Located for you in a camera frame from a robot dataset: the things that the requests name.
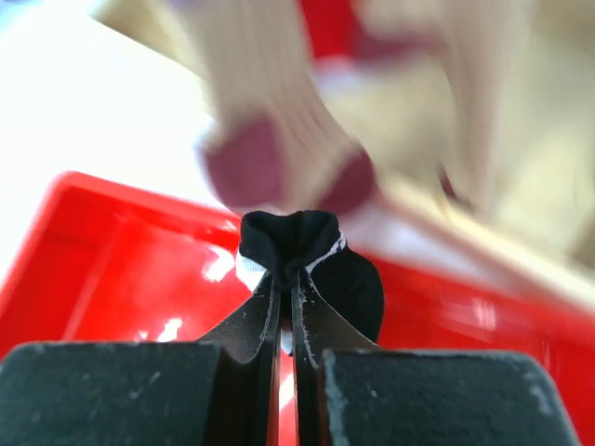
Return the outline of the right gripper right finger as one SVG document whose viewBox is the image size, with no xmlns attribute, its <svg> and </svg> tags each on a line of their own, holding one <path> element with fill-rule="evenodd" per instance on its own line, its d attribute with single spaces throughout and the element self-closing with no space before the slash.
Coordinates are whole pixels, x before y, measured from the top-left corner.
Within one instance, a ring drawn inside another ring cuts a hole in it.
<svg viewBox="0 0 595 446">
<path fill-rule="evenodd" d="M 558 390 L 503 350 L 385 349 L 300 272 L 291 294 L 302 445 L 576 445 Z"/>
</svg>

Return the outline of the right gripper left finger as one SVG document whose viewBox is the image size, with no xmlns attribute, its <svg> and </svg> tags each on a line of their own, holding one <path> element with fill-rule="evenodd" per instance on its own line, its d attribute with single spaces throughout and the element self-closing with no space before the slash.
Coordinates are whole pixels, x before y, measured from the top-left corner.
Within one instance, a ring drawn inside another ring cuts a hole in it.
<svg viewBox="0 0 595 446">
<path fill-rule="evenodd" d="M 28 343 L 1 363 L 5 445 L 274 445 L 270 276 L 191 342 Z"/>
</svg>

